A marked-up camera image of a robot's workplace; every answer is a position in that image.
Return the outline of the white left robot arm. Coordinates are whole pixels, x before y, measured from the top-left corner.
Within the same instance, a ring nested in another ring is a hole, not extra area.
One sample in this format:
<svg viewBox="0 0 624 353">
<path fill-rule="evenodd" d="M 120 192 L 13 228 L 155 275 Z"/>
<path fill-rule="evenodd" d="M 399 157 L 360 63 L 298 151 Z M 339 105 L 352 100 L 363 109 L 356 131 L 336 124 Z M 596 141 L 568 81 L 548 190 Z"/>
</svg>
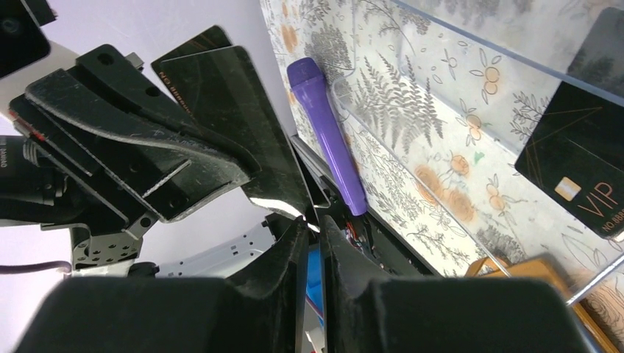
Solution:
<svg viewBox="0 0 624 353">
<path fill-rule="evenodd" d="M 71 258 L 2 265 L 3 275 L 226 277 L 274 243 L 255 224 L 189 257 L 140 263 L 144 235 L 255 179 L 259 162 L 147 79 L 135 55 L 51 44 L 1 73 L 1 225 L 67 229 Z"/>
</svg>

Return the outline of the black credit card stack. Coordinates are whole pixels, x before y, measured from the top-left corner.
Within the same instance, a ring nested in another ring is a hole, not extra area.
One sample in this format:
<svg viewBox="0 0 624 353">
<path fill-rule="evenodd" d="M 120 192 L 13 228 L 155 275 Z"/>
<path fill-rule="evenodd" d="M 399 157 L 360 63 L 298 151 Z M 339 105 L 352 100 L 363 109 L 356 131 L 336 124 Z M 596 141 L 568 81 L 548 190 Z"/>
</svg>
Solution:
<svg viewBox="0 0 624 353">
<path fill-rule="evenodd" d="M 623 241 L 623 11 L 607 7 L 567 69 L 617 101 L 561 82 L 515 168 L 597 236 Z"/>
</svg>

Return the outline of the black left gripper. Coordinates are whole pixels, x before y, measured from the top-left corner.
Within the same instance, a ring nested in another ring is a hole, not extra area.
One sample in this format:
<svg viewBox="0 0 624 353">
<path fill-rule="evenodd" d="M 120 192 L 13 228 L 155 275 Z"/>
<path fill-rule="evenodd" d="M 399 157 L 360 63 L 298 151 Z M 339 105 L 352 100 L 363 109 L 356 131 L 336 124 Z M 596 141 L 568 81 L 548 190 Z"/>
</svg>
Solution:
<svg viewBox="0 0 624 353">
<path fill-rule="evenodd" d="M 74 271 L 126 271 L 157 222 L 179 221 L 252 180 L 228 140 L 203 139 L 113 46 L 48 57 L 1 78 L 1 218 L 67 229 Z"/>
</svg>

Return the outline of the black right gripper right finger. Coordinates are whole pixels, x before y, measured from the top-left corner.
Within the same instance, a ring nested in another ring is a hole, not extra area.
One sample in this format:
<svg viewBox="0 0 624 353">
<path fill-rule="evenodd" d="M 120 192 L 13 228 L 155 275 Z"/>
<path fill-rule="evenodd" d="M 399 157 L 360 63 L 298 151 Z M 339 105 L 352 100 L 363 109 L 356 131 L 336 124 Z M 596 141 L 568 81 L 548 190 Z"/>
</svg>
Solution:
<svg viewBox="0 0 624 353">
<path fill-rule="evenodd" d="M 537 279 L 388 274 L 321 222 L 329 352 L 590 352 L 555 289 Z"/>
</svg>

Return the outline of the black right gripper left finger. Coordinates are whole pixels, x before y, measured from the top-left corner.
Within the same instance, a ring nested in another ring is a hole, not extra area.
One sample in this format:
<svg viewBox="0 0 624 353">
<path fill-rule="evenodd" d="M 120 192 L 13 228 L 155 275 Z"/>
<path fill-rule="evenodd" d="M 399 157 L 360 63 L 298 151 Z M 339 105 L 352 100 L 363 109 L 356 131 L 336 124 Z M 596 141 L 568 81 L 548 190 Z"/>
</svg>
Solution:
<svg viewBox="0 0 624 353">
<path fill-rule="evenodd" d="M 218 277 L 81 277 L 43 301 L 18 352 L 299 352 L 308 261 L 298 218 Z"/>
</svg>

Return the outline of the orange leather card holder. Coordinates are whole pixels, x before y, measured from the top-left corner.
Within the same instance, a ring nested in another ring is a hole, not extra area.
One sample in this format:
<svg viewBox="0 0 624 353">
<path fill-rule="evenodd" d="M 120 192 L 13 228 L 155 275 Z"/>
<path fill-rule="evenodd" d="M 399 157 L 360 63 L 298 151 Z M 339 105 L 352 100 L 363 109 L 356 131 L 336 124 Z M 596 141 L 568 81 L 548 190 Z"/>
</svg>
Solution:
<svg viewBox="0 0 624 353">
<path fill-rule="evenodd" d="M 460 352 L 619 352 L 548 261 L 509 265 L 499 257 L 473 262 L 469 290 L 454 320 Z"/>
</svg>

